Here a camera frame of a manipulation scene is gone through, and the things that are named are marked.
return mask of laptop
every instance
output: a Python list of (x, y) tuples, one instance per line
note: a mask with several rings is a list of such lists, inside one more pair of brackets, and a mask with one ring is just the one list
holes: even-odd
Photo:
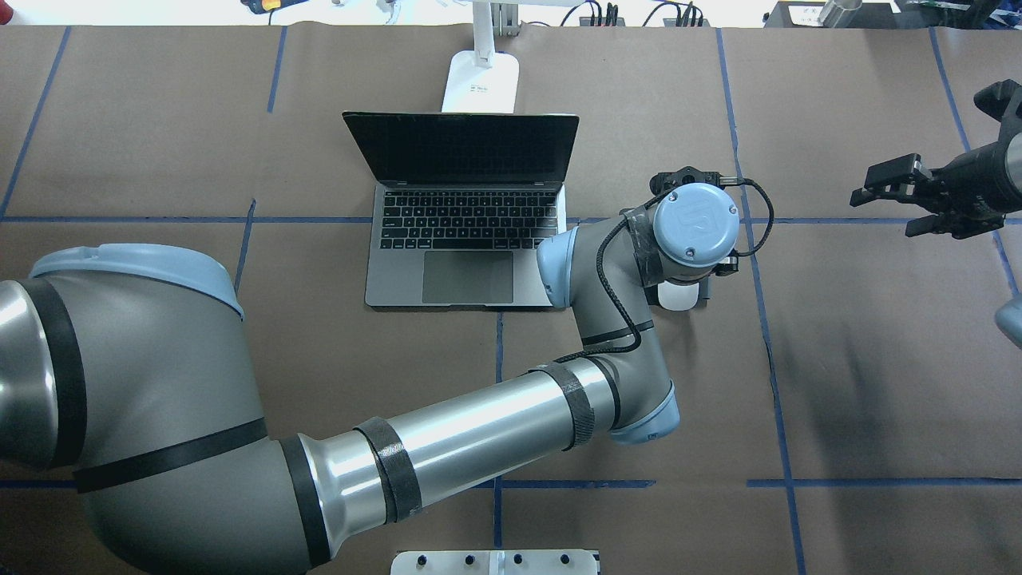
[(550, 306), (578, 116), (345, 111), (376, 178), (370, 306)]

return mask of spacebar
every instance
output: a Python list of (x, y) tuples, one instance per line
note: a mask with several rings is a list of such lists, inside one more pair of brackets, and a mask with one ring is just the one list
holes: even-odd
[(468, 239), (448, 239), (434, 238), (433, 249), (493, 249), (493, 239), (468, 238)]

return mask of laptop screen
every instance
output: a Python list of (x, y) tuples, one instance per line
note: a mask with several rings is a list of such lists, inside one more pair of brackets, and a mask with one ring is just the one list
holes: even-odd
[(345, 111), (380, 182), (563, 182), (577, 115)]

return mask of red object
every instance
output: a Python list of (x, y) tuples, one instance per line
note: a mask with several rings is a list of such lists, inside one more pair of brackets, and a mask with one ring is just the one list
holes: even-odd
[(7, 23), (14, 17), (14, 8), (4, 0), (0, 0), (0, 23)]

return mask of black tape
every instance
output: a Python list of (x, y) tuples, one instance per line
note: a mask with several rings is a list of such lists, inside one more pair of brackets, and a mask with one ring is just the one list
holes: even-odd
[(663, 262), (660, 260), (660, 248), (656, 245), (653, 234), (653, 222), (646, 209), (635, 207), (624, 211), (629, 235), (632, 236), (632, 246), (635, 249), (636, 263), (639, 266), (639, 278), (643, 287), (650, 287), (663, 281)]
[(355, 429), (366, 436), (376, 456), (376, 468), (387, 498), (387, 523), (406, 520), (422, 511), (419, 478), (398, 432), (382, 418), (373, 418)]
[(287, 472), (291, 475), (294, 500), (298, 504), (306, 547), (309, 548), (309, 562), (313, 567), (319, 567), (330, 561), (330, 541), (327, 539), (326, 521), (323, 520), (323, 509), (319, 505), (319, 494), (316, 492), (313, 472), (309, 469), (306, 448), (301, 445), (301, 439), (295, 435), (280, 440), (280, 449), (284, 452)]
[[(645, 332), (647, 330), (653, 329), (653, 321), (643, 322), (636, 326), (636, 329), (640, 332)], [(632, 335), (632, 330), (628, 328), (621, 328), (620, 330), (615, 330), (613, 332), (607, 332), (606, 334), (600, 334), (597, 336), (590, 336), (588, 338), (582, 339), (582, 345), (584, 347), (593, 346), (596, 344), (602, 344), (603, 342), (612, 342), (618, 338), (623, 338), (624, 336)]]
[(553, 378), (554, 382), (560, 386), (561, 392), (564, 393), (564, 399), (568, 401), (573, 433), (571, 443), (562, 451), (568, 451), (575, 446), (589, 443), (589, 440), (593, 439), (593, 430), (596, 429), (596, 414), (589, 403), (589, 396), (586, 395), (586, 389), (582, 387), (578, 378), (560, 364), (547, 364), (529, 370), (529, 372), (543, 372)]
[(610, 388), (610, 395), (614, 398), (614, 423), (610, 425), (610, 429), (614, 429), (617, 427), (617, 422), (621, 419), (621, 396), (617, 394), (617, 382), (614, 381), (614, 376), (610, 371), (600, 362), (597, 362), (592, 356), (587, 356), (583, 360), (588, 360), (593, 366), (599, 368), (600, 373), (603, 374), (603, 379), (607, 381), (607, 387)]
[(53, 365), (54, 391), (57, 396), (57, 441), (49, 469), (78, 462), (85, 445), (86, 393), (85, 370), (78, 337), (60, 294), (49, 281), (18, 280), (32, 299), (39, 322), (46, 333), (46, 346)]
[(190, 466), (266, 437), (263, 418), (196, 439), (75, 472), (79, 493), (98, 491)]

